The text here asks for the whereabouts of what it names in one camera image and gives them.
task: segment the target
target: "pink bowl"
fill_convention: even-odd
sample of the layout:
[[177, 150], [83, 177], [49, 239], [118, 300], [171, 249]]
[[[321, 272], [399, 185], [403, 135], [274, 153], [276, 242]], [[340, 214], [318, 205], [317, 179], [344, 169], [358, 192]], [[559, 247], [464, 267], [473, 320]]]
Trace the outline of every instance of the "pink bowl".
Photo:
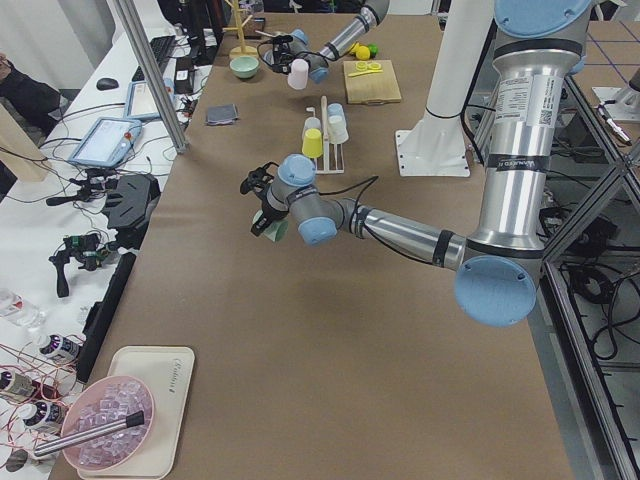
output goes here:
[[[122, 400], [123, 397], [117, 397], [117, 394], [116, 398], [111, 398], [113, 397], [114, 391], [118, 393], [126, 392], [127, 389], [134, 389], [134, 384], [138, 385], [138, 391], [128, 393], [127, 397], [125, 397], [126, 402], [120, 404], [118, 398]], [[135, 399], [139, 399], [140, 403], [132, 406], [129, 402], [133, 402]], [[149, 388], [138, 378], [121, 375], [103, 378], [82, 392], [64, 419], [62, 436], [64, 437], [78, 431], [84, 431], [96, 424], [105, 423], [105, 420], [115, 420], [115, 418], [97, 418], [97, 416], [108, 411], [103, 408], [107, 404], [103, 403], [101, 405], [101, 401], [109, 402], [109, 408], [112, 411], [118, 406], [122, 407], [119, 418], [125, 415], [125, 409], [128, 409], [126, 415], [143, 410], [145, 418], [144, 425], [120, 430], [119, 432], [101, 437], [101, 439], [95, 439], [75, 447], [64, 449], [63, 454], [65, 458], [78, 470], [105, 472], [111, 470], [116, 465], [122, 464], [140, 448], [140, 445], [144, 443], [151, 429], [154, 404], [153, 396]], [[95, 415], [92, 416], [88, 413], [90, 411], [89, 408], [95, 411]], [[116, 454], [115, 452], [119, 449], [123, 449], [123, 451]]]

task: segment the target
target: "blue-framed tablet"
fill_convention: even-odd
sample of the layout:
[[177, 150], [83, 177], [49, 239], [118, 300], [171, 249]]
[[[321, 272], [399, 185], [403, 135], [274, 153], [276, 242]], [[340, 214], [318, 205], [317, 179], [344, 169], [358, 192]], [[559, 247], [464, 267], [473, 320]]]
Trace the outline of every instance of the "blue-framed tablet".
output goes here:
[[[168, 78], [163, 80], [169, 94], [169, 101], [173, 103], [173, 81]], [[129, 84], [127, 98], [124, 103], [124, 116], [126, 118], [137, 118], [138, 120], [160, 118], [158, 107], [153, 95], [151, 95], [151, 89], [145, 80]]]
[[114, 167], [124, 160], [141, 131], [142, 122], [135, 118], [101, 117], [67, 162], [92, 167]]

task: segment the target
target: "green bowl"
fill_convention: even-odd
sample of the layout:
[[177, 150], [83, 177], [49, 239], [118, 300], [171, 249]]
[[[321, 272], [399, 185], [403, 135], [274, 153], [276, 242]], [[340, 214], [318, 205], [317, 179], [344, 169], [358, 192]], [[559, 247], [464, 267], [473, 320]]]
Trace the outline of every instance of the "green bowl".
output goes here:
[[229, 67], [238, 78], [251, 78], [258, 71], [260, 62], [256, 57], [242, 56], [231, 60]]

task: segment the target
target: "person's hand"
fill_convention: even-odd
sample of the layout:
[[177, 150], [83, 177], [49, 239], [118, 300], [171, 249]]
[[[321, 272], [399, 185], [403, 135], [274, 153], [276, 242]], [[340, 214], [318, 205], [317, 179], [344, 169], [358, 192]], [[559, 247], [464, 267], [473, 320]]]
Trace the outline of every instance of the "person's hand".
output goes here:
[[7, 61], [7, 56], [0, 52], [0, 82], [2, 82], [11, 73], [11, 67]]

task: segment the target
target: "wooden cutting board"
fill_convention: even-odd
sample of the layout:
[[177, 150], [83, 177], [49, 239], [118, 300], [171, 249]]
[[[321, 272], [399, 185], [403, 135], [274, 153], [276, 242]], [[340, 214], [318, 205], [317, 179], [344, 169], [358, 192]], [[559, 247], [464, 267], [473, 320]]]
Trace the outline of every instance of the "wooden cutting board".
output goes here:
[[354, 61], [343, 62], [344, 83], [347, 89], [347, 103], [376, 104], [400, 102], [400, 87], [396, 80], [391, 60], [374, 60], [382, 65], [382, 73], [371, 73], [358, 77], [349, 77], [357, 72]]

